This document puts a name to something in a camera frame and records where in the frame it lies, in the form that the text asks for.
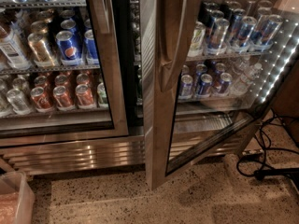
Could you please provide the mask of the silver can lower left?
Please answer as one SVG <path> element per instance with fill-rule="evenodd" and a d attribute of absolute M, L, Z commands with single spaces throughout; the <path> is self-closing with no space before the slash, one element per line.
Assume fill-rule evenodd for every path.
<path fill-rule="evenodd" d="M 32 107 L 25 94 L 18 89 L 11 89 L 7 92 L 7 100 L 13 110 L 19 115 L 26 115 L 32 112 Z"/>

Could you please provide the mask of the blue Pepsi can lower middle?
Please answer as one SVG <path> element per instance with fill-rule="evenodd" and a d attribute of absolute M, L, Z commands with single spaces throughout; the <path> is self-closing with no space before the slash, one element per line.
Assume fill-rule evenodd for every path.
<path fill-rule="evenodd" d="M 200 76 L 195 88 L 195 97 L 208 97 L 210 95 L 210 89 L 212 86 L 213 78 L 209 74 L 203 74 Z"/>

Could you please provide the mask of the blue pepsi can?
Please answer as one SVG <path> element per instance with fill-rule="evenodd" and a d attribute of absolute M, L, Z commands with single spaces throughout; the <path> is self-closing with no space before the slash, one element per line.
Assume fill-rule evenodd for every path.
<path fill-rule="evenodd" d="M 208 97 L 210 95 L 210 89 L 212 86 L 213 78 L 209 74 L 203 74 L 200 76 L 195 88 L 195 97 Z"/>
<path fill-rule="evenodd" d="M 192 97 L 193 79 L 190 75 L 183 75 L 180 80 L 179 95 L 180 99 L 189 99 Z"/>
<path fill-rule="evenodd" d="M 56 35 L 56 43 L 64 66 L 82 64 L 82 45 L 76 35 L 70 31 L 61 31 Z"/>
<path fill-rule="evenodd" d="M 232 75 L 229 73 L 224 72 L 218 75 L 213 84 L 212 94 L 214 96 L 226 96 L 232 80 Z"/>

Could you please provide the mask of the blue Pepsi can edge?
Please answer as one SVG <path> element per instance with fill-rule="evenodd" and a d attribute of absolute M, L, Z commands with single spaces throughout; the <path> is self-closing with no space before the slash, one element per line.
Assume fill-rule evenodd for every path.
<path fill-rule="evenodd" d="M 96 45 L 95 45 L 92 29 L 85 32 L 84 42 L 85 42 L 85 46 L 86 46 L 86 49 L 87 49 L 88 61 L 91 62 L 92 64 L 99 64 L 97 48 L 96 48 Z"/>

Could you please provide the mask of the clear plastic storage bin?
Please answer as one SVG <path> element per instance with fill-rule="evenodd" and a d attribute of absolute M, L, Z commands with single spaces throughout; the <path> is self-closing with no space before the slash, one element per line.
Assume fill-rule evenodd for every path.
<path fill-rule="evenodd" d="M 31 224 L 34 202 L 23 172 L 0 176 L 0 224 Z"/>

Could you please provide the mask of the red soda can middle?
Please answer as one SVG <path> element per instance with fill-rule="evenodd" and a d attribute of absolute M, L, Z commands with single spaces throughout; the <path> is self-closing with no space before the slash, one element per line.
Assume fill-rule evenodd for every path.
<path fill-rule="evenodd" d="M 67 87 L 57 86 L 53 89 L 53 97 L 59 110 L 66 111 L 75 108 L 74 101 Z"/>

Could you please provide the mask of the blue Pepsi can lower left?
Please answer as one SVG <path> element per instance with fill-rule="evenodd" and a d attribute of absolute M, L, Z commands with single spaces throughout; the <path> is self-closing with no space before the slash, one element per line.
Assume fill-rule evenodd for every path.
<path fill-rule="evenodd" d="M 179 95 L 180 99 L 189 99 L 192 97 L 193 79 L 190 75 L 183 75 L 180 80 Z"/>

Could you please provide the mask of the silver blue energy can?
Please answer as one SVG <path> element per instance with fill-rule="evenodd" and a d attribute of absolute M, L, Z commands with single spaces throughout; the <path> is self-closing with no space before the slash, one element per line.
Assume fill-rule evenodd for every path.
<path fill-rule="evenodd" d="M 229 28 L 230 22 L 226 19 L 216 19 L 209 38 L 207 39 L 204 53 L 205 55 L 219 55 L 226 50 L 225 37 Z"/>

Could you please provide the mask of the red soda can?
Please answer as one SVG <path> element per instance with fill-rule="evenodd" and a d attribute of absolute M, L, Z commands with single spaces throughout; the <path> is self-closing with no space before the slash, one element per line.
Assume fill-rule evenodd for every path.
<path fill-rule="evenodd" d="M 53 89 L 53 97 L 59 110 L 66 111 L 75 108 L 74 101 L 67 87 L 57 86 Z"/>
<path fill-rule="evenodd" d="M 53 109 L 53 101 L 44 88 L 35 87 L 31 90 L 30 95 L 38 112 L 45 113 Z"/>
<path fill-rule="evenodd" d="M 94 108 L 95 101 L 93 98 L 93 92 L 91 88 L 86 84 L 80 84 L 75 89 L 76 96 L 78 99 L 79 108 Z"/>

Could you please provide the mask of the glass fridge door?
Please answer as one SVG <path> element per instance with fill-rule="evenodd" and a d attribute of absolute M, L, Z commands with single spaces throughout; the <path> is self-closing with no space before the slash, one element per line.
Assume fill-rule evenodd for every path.
<path fill-rule="evenodd" d="M 1 52 L 1 117 L 0 139 L 46 135 L 49 140 L 75 141 L 120 136 L 128 133 L 121 85 L 118 42 L 111 0 L 0 0 L 1 22 L 7 24 L 28 48 L 31 67 L 13 69 Z M 92 29 L 99 64 L 87 58 L 84 34 Z M 82 45 L 82 64 L 64 66 L 56 43 L 56 35 L 70 31 Z M 58 65 L 38 67 L 28 45 L 28 35 L 45 35 Z M 94 108 L 79 108 L 76 86 L 88 85 L 95 101 Z M 68 88 L 75 108 L 62 111 L 57 107 L 53 89 Z M 49 112 L 38 112 L 30 92 L 44 88 L 53 101 Z M 19 115 L 7 100 L 11 89 L 22 91 L 32 112 Z"/>
<path fill-rule="evenodd" d="M 230 125 L 258 127 L 270 107 L 279 101 L 286 83 L 297 72 L 299 50 L 299 0 L 139 0 L 143 62 L 143 115 L 147 181 L 156 189 L 174 176 L 165 176 L 173 133 L 222 130 Z M 233 49 L 229 42 L 242 19 L 257 23 L 248 44 Z M 226 50 L 205 55 L 204 50 L 216 19 L 230 22 Z M 200 54 L 189 57 L 195 24 L 206 27 Z M 261 74 L 248 91 L 235 96 L 230 89 L 249 66 L 260 63 Z M 221 73 L 232 75 L 226 96 L 212 94 Z M 212 76 L 208 97 L 195 97 L 201 75 Z M 192 97 L 180 99 L 183 75 L 193 79 Z"/>

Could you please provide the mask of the stainless fridge bottom grille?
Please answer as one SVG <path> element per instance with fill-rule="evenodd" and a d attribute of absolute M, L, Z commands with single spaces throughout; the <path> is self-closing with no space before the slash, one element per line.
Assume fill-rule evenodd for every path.
<path fill-rule="evenodd" d="M 165 176 L 170 178 L 207 158 L 235 154 L 239 157 L 257 131 L 256 124 L 247 127 L 230 125 L 222 130 L 173 133 Z M 46 135 L 0 139 L 1 168 L 7 172 L 23 171 L 28 175 L 45 175 L 73 171 L 144 164 L 146 156 L 143 128 L 132 127 L 127 136 L 49 140 Z"/>

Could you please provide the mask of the red soda can right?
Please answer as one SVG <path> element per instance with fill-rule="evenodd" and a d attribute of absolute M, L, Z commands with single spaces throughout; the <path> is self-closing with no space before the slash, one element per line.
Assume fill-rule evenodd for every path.
<path fill-rule="evenodd" d="M 75 89 L 76 96 L 78 99 L 79 108 L 94 108 L 95 101 L 93 98 L 93 92 L 91 88 L 86 84 L 80 84 Z"/>

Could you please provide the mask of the gold soda can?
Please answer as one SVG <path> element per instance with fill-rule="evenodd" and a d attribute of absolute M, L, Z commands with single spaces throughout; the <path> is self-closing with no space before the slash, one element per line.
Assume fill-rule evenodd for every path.
<path fill-rule="evenodd" d="M 48 68 L 58 65 L 57 56 L 45 35 L 31 33 L 27 39 L 28 45 L 34 53 L 34 62 L 38 67 Z"/>

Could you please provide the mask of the clear water bottle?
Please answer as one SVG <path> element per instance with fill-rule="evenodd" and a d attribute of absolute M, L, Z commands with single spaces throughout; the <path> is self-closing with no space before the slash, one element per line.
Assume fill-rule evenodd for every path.
<path fill-rule="evenodd" d="M 230 93 L 235 96 L 245 94 L 253 81 L 261 74 L 263 68 L 260 63 L 249 66 L 233 83 Z"/>

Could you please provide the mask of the blue Pepsi can lower right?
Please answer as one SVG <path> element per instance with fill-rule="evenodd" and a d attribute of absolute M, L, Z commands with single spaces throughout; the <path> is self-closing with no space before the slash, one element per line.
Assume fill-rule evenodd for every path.
<path fill-rule="evenodd" d="M 226 96 L 232 80 L 232 75 L 229 73 L 224 72 L 218 75 L 213 84 L 212 94 L 214 96 Z"/>

